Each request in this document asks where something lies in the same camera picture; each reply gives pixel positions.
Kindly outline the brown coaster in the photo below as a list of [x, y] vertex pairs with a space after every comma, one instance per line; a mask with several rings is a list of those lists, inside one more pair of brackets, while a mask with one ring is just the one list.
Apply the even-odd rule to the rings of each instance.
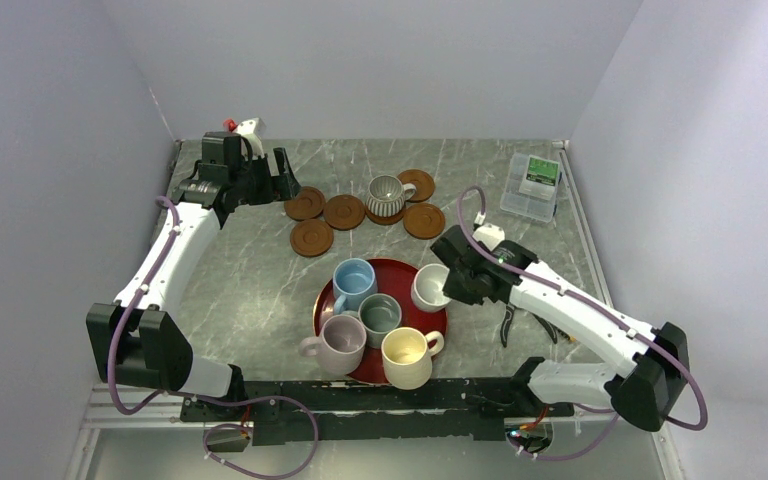
[[407, 199], [410, 203], [420, 203], [429, 200], [436, 188], [433, 177], [420, 169], [402, 171], [397, 175], [397, 178], [403, 184], [411, 183], [416, 187], [416, 192]]
[[408, 207], [403, 217], [407, 233], [415, 238], [429, 240], [440, 235], [445, 226], [445, 215], [440, 208], [429, 203], [418, 203]]
[[284, 210], [292, 220], [305, 221], [318, 218], [325, 204], [325, 196], [319, 189], [305, 186], [294, 199], [284, 202]]
[[325, 222], [333, 229], [348, 231], [358, 227], [366, 218], [364, 203], [353, 195], [337, 195], [329, 199], [324, 208]]
[[400, 222], [404, 216], [405, 208], [402, 207], [396, 214], [388, 217], [383, 217], [373, 213], [368, 207], [365, 208], [366, 217], [375, 224], [378, 225], [393, 225]]
[[320, 219], [299, 222], [291, 231], [291, 247], [296, 254], [303, 257], [320, 256], [331, 248], [333, 242], [332, 227]]

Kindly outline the white mug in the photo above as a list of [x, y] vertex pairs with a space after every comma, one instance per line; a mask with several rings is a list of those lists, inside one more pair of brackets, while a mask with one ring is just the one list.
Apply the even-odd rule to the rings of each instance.
[[449, 268], [442, 264], [425, 265], [416, 273], [411, 285], [413, 304], [424, 312], [438, 312], [451, 301], [443, 292]]

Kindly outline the grey ribbed mug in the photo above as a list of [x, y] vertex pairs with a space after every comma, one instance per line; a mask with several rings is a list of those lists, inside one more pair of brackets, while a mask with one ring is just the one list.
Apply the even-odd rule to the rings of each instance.
[[402, 183], [392, 175], [376, 176], [368, 185], [366, 206], [376, 216], [393, 217], [415, 193], [413, 183]]

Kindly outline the cream yellow mug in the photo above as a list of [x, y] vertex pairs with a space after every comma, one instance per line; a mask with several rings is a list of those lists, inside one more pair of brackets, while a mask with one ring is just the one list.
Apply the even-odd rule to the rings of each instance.
[[420, 388], [431, 378], [432, 358], [444, 346], [444, 335], [439, 331], [423, 334], [411, 327], [391, 331], [380, 349], [386, 380], [401, 390]]

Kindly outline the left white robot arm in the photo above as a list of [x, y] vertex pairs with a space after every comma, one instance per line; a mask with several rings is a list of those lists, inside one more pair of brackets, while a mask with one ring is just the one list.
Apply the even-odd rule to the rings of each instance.
[[204, 398], [224, 420], [245, 411], [241, 369], [196, 355], [174, 319], [228, 217], [300, 191], [284, 148], [266, 152], [253, 130], [204, 134], [193, 172], [156, 199], [167, 216], [138, 271], [113, 302], [93, 304], [86, 316], [98, 374], [119, 412], [133, 415], [162, 393]]

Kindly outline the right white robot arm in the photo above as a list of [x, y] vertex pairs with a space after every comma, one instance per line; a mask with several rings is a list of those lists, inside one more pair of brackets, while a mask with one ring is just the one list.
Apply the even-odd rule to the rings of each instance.
[[510, 240], [485, 245], [453, 226], [431, 250], [449, 269], [443, 292], [450, 299], [503, 302], [527, 311], [598, 356], [596, 363], [526, 360], [510, 380], [517, 411], [534, 415], [548, 404], [587, 405], [610, 409], [649, 432], [670, 420], [691, 383], [687, 336], [680, 327], [654, 327], [618, 312]]

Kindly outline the clear plastic parts box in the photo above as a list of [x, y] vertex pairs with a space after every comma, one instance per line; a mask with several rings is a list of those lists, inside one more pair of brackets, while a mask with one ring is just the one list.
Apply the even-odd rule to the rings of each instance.
[[561, 177], [558, 161], [515, 153], [501, 195], [501, 210], [540, 223], [550, 222], [557, 209]]

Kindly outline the grey-green mug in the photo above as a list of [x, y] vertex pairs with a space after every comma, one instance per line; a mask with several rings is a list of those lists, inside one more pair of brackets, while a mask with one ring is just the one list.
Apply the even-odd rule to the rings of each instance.
[[398, 301], [385, 293], [375, 293], [362, 301], [359, 311], [366, 335], [366, 346], [379, 349], [384, 338], [402, 326], [403, 311]]

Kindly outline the blue mug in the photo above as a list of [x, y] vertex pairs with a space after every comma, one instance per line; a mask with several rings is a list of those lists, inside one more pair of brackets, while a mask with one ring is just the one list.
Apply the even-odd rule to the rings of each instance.
[[378, 292], [373, 266], [360, 258], [342, 261], [334, 271], [332, 285], [335, 297], [334, 314], [358, 311], [364, 300]]

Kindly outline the lilac mug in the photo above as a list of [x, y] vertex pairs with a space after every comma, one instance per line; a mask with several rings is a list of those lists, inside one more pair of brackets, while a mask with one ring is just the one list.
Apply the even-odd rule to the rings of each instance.
[[348, 375], [360, 365], [367, 342], [362, 322], [349, 315], [329, 318], [317, 336], [303, 339], [298, 346], [302, 357], [314, 357], [326, 372]]

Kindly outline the black handled pliers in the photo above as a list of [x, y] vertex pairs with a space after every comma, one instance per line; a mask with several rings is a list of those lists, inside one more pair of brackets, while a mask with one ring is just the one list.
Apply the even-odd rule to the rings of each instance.
[[[505, 314], [500, 326], [499, 331], [499, 337], [500, 342], [503, 348], [506, 348], [508, 346], [508, 340], [509, 340], [509, 333], [511, 326], [513, 324], [513, 320], [515, 318], [517, 308], [512, 304], [506, 304], [505, 305]], [[558, 329], [550, 324], [547, 320], [543, 319], [542, 317], [539, 317], [537, 315], [533, 315], [533, 317], [537, 320], [537, 322], [544, 328], [546, 333], [549, 336], [549, 339], [552, 341], [553, 344], [558, 343], [559, 338], [559, 331]]]

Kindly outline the yellow handled cutters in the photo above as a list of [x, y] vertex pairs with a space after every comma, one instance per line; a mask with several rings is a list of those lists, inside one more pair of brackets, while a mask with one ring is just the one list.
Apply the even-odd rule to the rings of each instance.
[[556, 328], [552, 328], [549, 331], [549, 338], [554, 344], [558, 344], [561, 340], [570, 343], [574, 343], [576, 341], [576, 339], [567, 332]]

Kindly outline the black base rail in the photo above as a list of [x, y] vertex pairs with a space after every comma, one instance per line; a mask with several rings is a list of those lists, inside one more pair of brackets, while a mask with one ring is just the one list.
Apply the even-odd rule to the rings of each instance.
[[250, 381], [256, 446], [321, 440], [470, 437], [500, 440], [517, 421], [570, 417], [574, 408], [543, 408], [504, 377], [432, 379], [417, 390], [355, 381]]

